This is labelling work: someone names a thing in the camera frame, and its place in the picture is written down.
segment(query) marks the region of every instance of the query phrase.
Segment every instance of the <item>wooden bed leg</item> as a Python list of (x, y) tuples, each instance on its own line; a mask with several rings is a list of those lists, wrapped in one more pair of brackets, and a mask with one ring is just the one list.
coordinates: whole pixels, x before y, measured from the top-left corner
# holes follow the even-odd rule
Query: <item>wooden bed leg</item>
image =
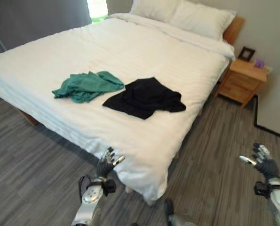
[(125, 186), (125, 192), (126, 192), (127, 194), (132, 193), (133, 191), (134, 191), (134, 190), (131, 189), (130, 187)]
[(176, 155), (174, 156), (174, 159), (178, 159), (179, 157), (179, 152), (176, 153)]
[(148, 206), (152, 206), (157, 202), (157, 201), (151, 201), (151, 200), (146, 200), (146, 199), (144, 199), (144, 201)]
[(200, 112), (198, 112), (197, 116), (201, 116), (201, 114), (202, 114), (202, 108), (200, 109)]
[(39, 124), (39, 122), (33, 118), (31, 115), (21, 111), (18, 109), (18, 111), (33, 125), (33, 126), (37, 126)]

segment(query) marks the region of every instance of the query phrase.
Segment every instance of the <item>gray wooden floor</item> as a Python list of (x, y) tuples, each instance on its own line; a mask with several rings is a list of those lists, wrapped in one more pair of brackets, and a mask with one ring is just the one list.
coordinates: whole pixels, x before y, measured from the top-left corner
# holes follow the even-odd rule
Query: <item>gray wooden floor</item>
[[(165, 226), (165, 197), (200, 226), (273, 225), (266, 200), (253, 193), (262, 177), (237, 158), (260, 142), (280, 167), (280, 138), (253, 127), (253, 108), (253, 101), (240, 109), (237, 103), (210, 98), (169, 168), (164, 197), (148, 207), (118, 182), (103, 210), (103, 225)], [(69, 226), (79, 207), (77, 181), (96, 163), (42, 125), (31, 126), (0, 99), (0, 226)], [(117, 180), (114, 173), (111, 177)]]

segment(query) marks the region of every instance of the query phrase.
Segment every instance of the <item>wooden headboard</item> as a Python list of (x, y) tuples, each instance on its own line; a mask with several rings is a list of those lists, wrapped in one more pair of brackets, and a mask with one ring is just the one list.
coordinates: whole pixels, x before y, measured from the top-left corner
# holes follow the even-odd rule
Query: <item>wooden headboard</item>
[(244, 18), (236, 16), (230, 26), (224, 32), (224, 40), (226, 40), (229, 44), (234, 44), (243, 24), (245, 22)]

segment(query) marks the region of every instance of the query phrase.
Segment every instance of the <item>white pillow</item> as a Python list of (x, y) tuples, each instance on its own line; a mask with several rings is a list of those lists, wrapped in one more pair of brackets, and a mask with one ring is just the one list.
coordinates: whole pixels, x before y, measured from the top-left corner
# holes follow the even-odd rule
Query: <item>white pillow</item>
[(222, 41), (222, 35), (235, 15), (236, 12), (234, 11), (220, 10), (183, 0), (177, 6), (170, 24), (186, 31)]
[(169, 22), (179, 0), (134, 0), (130, 13), (161, 22)]

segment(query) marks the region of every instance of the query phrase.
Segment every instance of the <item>clothing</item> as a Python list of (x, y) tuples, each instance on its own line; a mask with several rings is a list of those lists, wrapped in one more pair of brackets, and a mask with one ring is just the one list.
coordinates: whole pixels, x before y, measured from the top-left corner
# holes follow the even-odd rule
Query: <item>clothing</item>
[(125, 86), (126, 90), (112, 96), (103, 106), (147, 119), (155, 110), (180, 112), (186, 109), (182, 95), (163, 86), (155, 78), (138, 79)]
[(90, 102), (106, 92), (115, 92), (124, 84), (109, 72), (71, 74), (60, 89), (52, 91), (54, 98), (71, 97), (76, 103)]

